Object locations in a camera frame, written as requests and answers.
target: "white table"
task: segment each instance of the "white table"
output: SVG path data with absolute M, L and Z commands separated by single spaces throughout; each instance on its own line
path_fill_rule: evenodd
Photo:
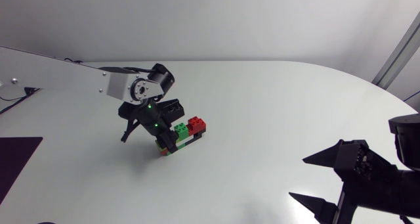
M 316 223 L 288 192 L 337 203 L 342 182 L 302 158 L 365 139 L 404 169 L 387 121 L 415 110 L 362 79 L 299 62 L 162 63 L 176 79 L 164 99 L 185 108 L 177 122 L 206 121 L 202 139 L 160 157 L 141 127 L 119 141 L 120 101 L 42 90 L 0 116 L 2 137 L 44 137 L 0 223 Z M 358 208 L 353 223 L 402 222 Z

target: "cable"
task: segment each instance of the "cable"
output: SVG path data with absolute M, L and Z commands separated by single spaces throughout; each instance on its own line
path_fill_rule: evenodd
M 404 100 L 403 102 L 405 102 L 405 101 L 407 101 L 408 99 L 410 99 L 410 98 L 412 98 L 412 97 L 414 97 L 414 96 L 416 96 L 418 93 L 420 93 L 420 90 L 418 90 L 418 92 L 416 92 L 415 94 L 413 94 L 412 96 L 410 96 L 410 97 L 408 97 L 406 100 Z
M 21 98 L 24 98 L 25 96 L 23 96 L 23 97 L 18 97 L 18 98 L 15 98 L 15 99 L 4 99 L 4 98 L 2 98 L 2 97 L 0 97 L 0 99 L 1 100 L 4 100 L 4 101 L 15 101 L 15 100 L 18 100 L 18 99 L 21 99 Z
M 22 97 L 21 99 L 19 99 L 18 101 L 16 101 L 15 103 L 13 103 L 12 105 L 5 107 L 4 109 L 2 109 L 0 111 L 0 115 L 5 113 L 6 111 L 8 111 L 9 109 L 11 109 L 13 106 L 16 106 L 17 104 L 21 103 L 22 101 L 24 101 L 25 99 L 27 99 L 28 97 L 32 96 L 34 93 L 36 93 L 37 91 L 39 91 L 40 89 L 35 89 L 33 91 L 31 91 L 29 94 L 27 94 L 26 96 Z
M 69 60 L 69 61 L 71 61 L 73 63 L 78 63 L 78 64 L 83 63 L 83 61 L 81 61 L 81 60 L 72 60 L 70 58 L 65 58 L 64 60 Z
M 131 70 L 131 71 L 134 71 L 134 72 L 137 72 L 137 73 L 140 73 L 140 72 L 144 72 L 144 73 L 152 73 L 152 72 L 155 72 L 156 70 L 147 70 L 147 69 L 142 69 L 142 68 L 135 68 L 135 67 L 123 67 L 123 69 L 126 69 L 126 70 Z
M 401 215 L 400 219 L 404 222 L 404 224 L 414 224 L 406 216 Z

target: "green lego brick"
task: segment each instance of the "green lego brick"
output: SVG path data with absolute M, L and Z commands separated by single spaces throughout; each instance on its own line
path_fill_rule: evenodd
M 186 138 L 188 138 L 188 128 L 184 123 L 180 123 L 179 125 L 174 126 L 174 130 L 178 135 L 179 141 L 182 141 Z
M 182 149 L 182 148 L 184 148 L 184 147 L 185 147 L 185 143 L 183 143 L 183 144 L 179 145 L 179 146 L 178 146 L 178 149 Z

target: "metal frame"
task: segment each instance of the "metal frame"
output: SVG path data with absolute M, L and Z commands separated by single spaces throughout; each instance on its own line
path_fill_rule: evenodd
M 0 46 L 0 63 L 0 85 L 100 93 L 131 104 L 163 94 L 147 74 L 109 72 L 8 47 Z M 141 95 L 133 89 L 140 86 Z
M 387 89 L 420 47 L 420 12 L 372 83 Z

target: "stacked lego bricks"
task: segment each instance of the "stacked lego bricks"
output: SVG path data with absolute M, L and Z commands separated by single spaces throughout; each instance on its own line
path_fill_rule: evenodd
M 174 126 L 175 133 L 178 136 L 178 139 L 176 141 L 178 148 L 177 150 L 180 150 L 185 146 L 189 145 L 190 143 L 193 143 L 194 141 L 200 139 L 203 133 L 205 132 L 205 126 L 205 122 L 197 116 L 194 116 L 193 118 L 189 119 L 187 125 L 185 125 L 184 123 L 180 123 Z M 192 138 L 189 141 L 185 142 L 185 140 L 191 136 Z M 156 141 L 156 144 L 159 148 L 161 155 L 168 156 L 172 154 L 168 151 L 167 148 L 161 148 L 158 141 Z

